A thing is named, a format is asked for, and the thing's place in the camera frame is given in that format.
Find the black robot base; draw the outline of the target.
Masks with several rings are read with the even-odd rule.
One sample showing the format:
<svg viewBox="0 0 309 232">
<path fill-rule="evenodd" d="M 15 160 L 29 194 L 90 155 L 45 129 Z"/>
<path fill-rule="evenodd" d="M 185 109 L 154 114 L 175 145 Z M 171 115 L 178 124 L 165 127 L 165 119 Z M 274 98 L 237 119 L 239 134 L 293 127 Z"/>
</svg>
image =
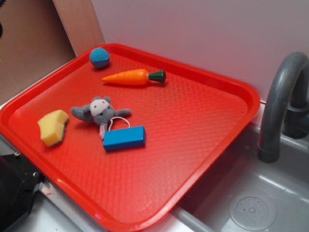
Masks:
<svg viewBox="0 0 309 232">
<path fill-rule="evenodd" d="M 32 211 L 42 176 L 22 154 L 0 157 L 0 230 L 8 232 Z"/>
</svg>

